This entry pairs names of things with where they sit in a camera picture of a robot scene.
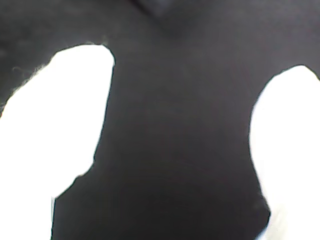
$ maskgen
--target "white fabric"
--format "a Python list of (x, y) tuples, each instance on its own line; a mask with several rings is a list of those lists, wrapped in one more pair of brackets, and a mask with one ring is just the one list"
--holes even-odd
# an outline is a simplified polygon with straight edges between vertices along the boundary
[(7, 101), (0, 118), (1, 240), (50, 239), (52, 199), (92, 166), (114, 64), (103, 45), (60, 51)]
[(251, 115), (249, 145), (271, 217), (261, 240), (318, 239), (320, 81), (299, 65), (276, 75)]

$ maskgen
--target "overexposed white area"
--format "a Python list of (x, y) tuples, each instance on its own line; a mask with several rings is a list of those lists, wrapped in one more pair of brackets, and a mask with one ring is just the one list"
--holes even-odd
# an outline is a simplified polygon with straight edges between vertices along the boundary
[(260, 239), (320, 239), (320, 81), (310, 69), (292, 67), (265, 86), (249, 145), (271, 210)]
[(93, 164), (115, 61), (103, 45), (56, 53), (0, 118), (0, 240), (49, 240), (52, 198)]

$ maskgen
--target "black garment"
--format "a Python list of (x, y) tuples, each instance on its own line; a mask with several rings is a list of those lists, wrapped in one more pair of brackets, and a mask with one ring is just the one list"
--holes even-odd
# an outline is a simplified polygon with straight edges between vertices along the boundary
[(251, 240), (264, 228), (250, 112), (274, 74), (319, 69), (317, 1), (185, 0), (158, 19), (117, 0), (0, 11), (0, 102), (68, 46), (107, 42), (116, 59), (95, 166), (57, 200), (53, 239)]

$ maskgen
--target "dark background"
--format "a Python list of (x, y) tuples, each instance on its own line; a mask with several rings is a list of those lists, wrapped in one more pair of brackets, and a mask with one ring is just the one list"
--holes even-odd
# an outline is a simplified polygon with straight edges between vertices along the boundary
[(0, 2), (0, 102), (63, 48), (116, 59), (89, 173), (56, 201), (53, 239), (251, 240), (269, 211), (250, 113), (281, 70), (320, 69), (317, 0), (184, 0), (161, 18), (128, 0)]

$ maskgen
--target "white glove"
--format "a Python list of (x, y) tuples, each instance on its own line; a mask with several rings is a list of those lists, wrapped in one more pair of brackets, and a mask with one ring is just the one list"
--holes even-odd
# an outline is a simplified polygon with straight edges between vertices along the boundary
[(264, 240), (318, 239), (320, 82), (305, 66), (276, 75), (251, 115), (251, 158), (271, 210)]
[(52, 198), (92, 166), (115, 61), (103, 45), (54, 55), (0, 118), (0, 239), (51, 237)]

